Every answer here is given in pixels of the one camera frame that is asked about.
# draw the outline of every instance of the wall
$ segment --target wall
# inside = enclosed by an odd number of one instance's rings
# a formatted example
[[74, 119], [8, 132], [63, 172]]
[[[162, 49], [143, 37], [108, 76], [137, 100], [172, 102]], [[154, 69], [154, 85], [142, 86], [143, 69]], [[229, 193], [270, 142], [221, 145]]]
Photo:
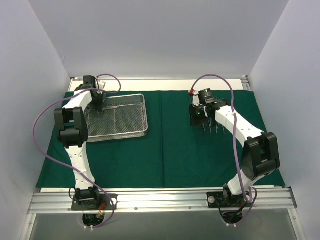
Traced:
[[[26, 0], [0, 1], [0, 233], [19, 239], [44, 157], [31, 138], [35, 117], [63, 96], [70, 79]], [[47, 148], [53, 111], [37, 128]]]
[[29, 0], [70, 76], [248, 75], [288, 0]]
[[319, 239], [320, 1], [290, 0], [251, 75], [307, 239]]

